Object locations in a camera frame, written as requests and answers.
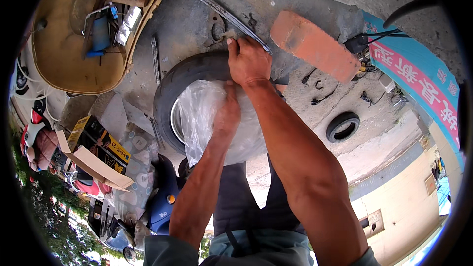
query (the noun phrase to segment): sleeve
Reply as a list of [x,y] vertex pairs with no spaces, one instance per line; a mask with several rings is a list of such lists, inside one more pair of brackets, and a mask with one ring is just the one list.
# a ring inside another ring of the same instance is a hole
[[180,266],[199,263],[199,255],[189,243],[167,235],[145,237],[143,266]]
[[361,256],[358,261],[352,264],[352,266],[380,266],[381,264],[378,263],[378,261],[375,258],[375,253],[371,249],[371,247],[368,248],[368,250],[364,253],[363,256]]

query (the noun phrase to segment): wooden handle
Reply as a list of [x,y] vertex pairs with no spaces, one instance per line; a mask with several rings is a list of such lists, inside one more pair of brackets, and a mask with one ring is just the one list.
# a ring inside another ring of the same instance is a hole
[[105,0],[106,2],[122,3],[130,6],[145,7],[148,0]]

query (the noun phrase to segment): gray shirt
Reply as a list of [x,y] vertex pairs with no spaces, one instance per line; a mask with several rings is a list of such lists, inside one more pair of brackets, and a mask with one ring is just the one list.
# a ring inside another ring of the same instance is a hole
[[[212,240],[209,257],[203,266],[312,266],[309,239],[294,231],[273,229],[253,230],[260,252],[253,254],[244,230],[232,231],[242,247],[243,257],[232,257],[233,246],[227,234],[220,234]],[[197,265],[198,252],[189,243],[171,236],[153,235],[145,239],[144,266]],[[352,266],[378,266],[373,250],[366,253]]]

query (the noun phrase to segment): cardboard box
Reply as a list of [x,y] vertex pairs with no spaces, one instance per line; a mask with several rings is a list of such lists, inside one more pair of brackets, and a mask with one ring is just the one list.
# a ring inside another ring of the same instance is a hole
[[77,146],[84,146],[105,164],[122,175],[125,174],[131,155],[95,116],[89,115],[79,119],[67,142],[73,152]]
[[90,174],[98,181],[112,188],[123,191],[127,191],[125,188],[133,184],[133,180],[131,178],[119,173],[113,168],[110,168],[110,166],[108,166],[105,162],[99,159],[86,147],[76,144],[75,147],[77,148],[75,148],[76,150],[72,152],[64,132],[59,131],[56,133],[58,136],[59,147],[61,148],[61,151],[75,164],[82,168],[86,173]]

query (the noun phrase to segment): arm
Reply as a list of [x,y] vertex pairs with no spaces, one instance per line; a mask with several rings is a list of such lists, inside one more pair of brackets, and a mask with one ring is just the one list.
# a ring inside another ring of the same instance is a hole
[[227,82],[225,90],[227,99],[215,115],[212,137],[176,199],[169,225],[170,236],[196,249],[215,210],[225,156],[240,124],[240,105],[233,82]]
[[269,56],[247,37],[228,42],[230,73],[250,98],[287,201],[304,226],[320,265],[348,265],[368,249],[337,158],[276,94]]

